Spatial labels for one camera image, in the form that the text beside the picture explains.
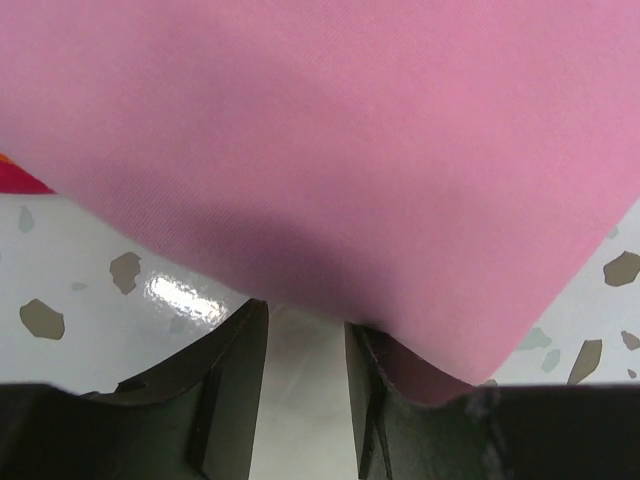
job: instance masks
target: pink cloth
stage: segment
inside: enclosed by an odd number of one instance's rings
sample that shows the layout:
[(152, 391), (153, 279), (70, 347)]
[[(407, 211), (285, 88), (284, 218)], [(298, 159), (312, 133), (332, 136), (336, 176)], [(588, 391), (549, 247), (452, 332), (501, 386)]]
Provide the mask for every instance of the pink cloth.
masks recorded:
[(636, 0), (0, 0), (0, 150), (251, 295), (492, 374), (640, 194)]

